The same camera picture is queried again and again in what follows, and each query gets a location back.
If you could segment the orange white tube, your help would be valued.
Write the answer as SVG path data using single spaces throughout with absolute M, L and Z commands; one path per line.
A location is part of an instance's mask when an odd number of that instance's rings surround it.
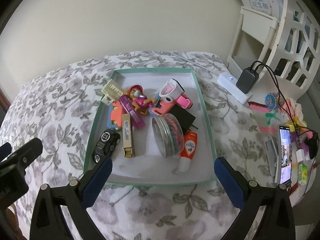
M 180 162 L 178 164 L 179 172 L 187 172 L 194 157 L 197 147 L 197 133 L 188 131 L 184 136 L 184 148 L 180 153 Z

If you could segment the purple stick tube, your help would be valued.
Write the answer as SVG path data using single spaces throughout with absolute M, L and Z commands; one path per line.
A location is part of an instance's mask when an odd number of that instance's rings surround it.
M 144 120 L 142 119 L 141 115 L 135 111 L 131 100 L 126 95 L 122 95 L 119 98 L 119 102 L 124 107 L 125 111 L 131 116 L 133 126 L 135 126 L 137 129 L 145 127 Z

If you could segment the pink smart watch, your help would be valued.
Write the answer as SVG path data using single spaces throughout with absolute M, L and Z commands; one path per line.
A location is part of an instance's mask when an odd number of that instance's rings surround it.
M 183 109 L 190 109 L 193 106 L 193 102 L 184 93 L 176 99 L 176 103 Z

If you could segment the cream plastic comb clip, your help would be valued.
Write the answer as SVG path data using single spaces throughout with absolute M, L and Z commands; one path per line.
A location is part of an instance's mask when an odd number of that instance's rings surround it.
M 101 101 L 106 105 L 110 105 L 117 101 L 125 94 L 125 90 L 123 90 L 113 79 L 110 79 L 108 83 L 104 85 L 101 92 L 104 95 Z

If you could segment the white power strip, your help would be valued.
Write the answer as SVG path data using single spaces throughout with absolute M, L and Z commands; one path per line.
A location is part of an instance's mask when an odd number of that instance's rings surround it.
M 229 72 L 222 72 L 217 78 L 217 83 L 235 97 L 242 105 L 244 105 L 252 97 L 252 93 L 243 93 L 236 86 L 237 81 L 238 80 Z

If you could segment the gold rectangular lighter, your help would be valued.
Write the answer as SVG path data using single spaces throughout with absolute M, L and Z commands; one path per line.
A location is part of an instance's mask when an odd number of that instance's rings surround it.
M 122 133 L 124 157 L 132 158 L 134 157 L 134 146 L 132 136 L 131 115 L 129 113 L 122 115 Z

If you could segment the clear jar metal lid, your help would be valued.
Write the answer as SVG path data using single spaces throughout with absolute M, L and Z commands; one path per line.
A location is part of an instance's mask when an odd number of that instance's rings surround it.
M 177 118 L 167 113 L 152 118 L 151 123 L 161 155 L 168 158 L 180 154 L 184 148 L 184 135 Z

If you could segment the smartphone with lit screen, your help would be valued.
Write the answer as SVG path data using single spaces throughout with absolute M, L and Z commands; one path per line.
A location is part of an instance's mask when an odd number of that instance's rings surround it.
M 275 184 L 284 184 L 288 189 L 291 185 L 292 149 L 289 126 L 280 125 L 278 129 L 278 157 Z

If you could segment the orange foam number piece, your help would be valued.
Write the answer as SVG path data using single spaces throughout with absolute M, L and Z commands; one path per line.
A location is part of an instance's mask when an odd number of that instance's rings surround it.
M 176 102 L 167 103 L 164 100 L 159 100 L 154 106 L 149 108 L 149 115 L 157 117 L 167 114 L 175 104 Z

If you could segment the blue round sticker tin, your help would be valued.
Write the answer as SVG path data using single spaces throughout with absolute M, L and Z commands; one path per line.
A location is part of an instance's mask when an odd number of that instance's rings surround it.
M 269 110 L 274 110 L 280 106 L 281 98 L 279 93 L 269 93 L 265 96 L 265 105 Z

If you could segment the black plug charger adapter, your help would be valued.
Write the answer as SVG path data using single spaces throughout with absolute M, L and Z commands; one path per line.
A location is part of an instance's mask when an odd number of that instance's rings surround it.
M 196 117 L 189 113 L 186 109 L 183 109 L 179 105 L 174 105 L 170 110 L 169 113 L 172 114 L 179 122 L 181 128 L 184 131 L 189 130 L 190 128 L 198 129 L 193 122 L 195 121 Z

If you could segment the pink dog toy figure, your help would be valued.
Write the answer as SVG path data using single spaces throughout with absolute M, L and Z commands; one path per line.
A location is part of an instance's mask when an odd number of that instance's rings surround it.
M 142 115 L 146 115 L 148 108 L 153 107 L 156 103 L 155 98 L 148 99 L 148 97 L 143 93 L 143 87 L 141 85 L 131 86 L 127 90 L 126 95 L 130 98 L 135 111 Z

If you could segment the black toy car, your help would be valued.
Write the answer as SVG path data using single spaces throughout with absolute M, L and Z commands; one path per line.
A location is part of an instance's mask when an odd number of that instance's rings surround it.
M 119 133 L 109 129 L 104 130 L 94 148 L 93 161 L 97 164 L 102 156 L 110 157 L 119 143 Z

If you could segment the pink white toy cup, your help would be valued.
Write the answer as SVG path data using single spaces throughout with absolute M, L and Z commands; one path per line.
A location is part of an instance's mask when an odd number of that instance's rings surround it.
M 185 90 L 180 83 L 175 79 L 170 79 L 166 84 L 159 90 L 159 96 L 166 102 L 172 103 L 176 101 Z

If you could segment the orange foam puzzle piece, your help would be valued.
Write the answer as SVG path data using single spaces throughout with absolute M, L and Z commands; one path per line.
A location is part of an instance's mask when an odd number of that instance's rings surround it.
M 119 101 L 114 101 L 108 107 L 107 123 L 108 129 L 120 131 L 122 129 L 122 115 L 126 114 L 125 108 Z

